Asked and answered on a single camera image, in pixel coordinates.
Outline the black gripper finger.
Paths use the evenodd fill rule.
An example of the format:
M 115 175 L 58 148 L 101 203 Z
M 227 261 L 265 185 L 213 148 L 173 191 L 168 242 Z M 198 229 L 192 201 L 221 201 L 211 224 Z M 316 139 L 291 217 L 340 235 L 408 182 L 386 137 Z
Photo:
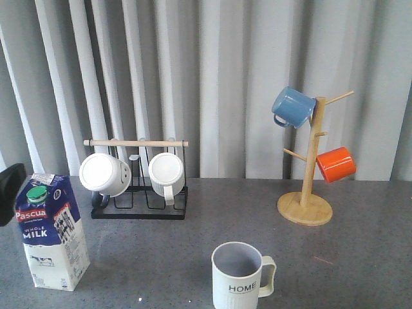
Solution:
M 16 196 L 26 179 L 23 163 L 16 163 L 1 171 L 1 226 L 6 226 L 14 216 Z

